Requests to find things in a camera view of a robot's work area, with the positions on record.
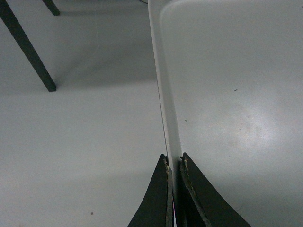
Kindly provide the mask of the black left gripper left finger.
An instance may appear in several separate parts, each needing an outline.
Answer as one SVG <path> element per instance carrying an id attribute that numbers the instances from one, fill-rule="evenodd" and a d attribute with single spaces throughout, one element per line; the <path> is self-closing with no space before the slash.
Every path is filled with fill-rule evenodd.
<path id="1" fill-rule="evenodd" d="M 167 157 L 162 154 L 130 227 L 173 227 L 173 182 Z"/>

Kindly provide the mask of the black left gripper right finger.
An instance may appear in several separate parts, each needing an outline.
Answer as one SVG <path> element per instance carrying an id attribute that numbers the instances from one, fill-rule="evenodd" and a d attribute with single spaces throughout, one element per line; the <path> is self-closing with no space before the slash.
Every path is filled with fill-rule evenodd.
<path id="1" fill-rule="evenodd" d="M 179 188 L 188 227 L 249 227 L 187 153 L 179 162 Z"/>

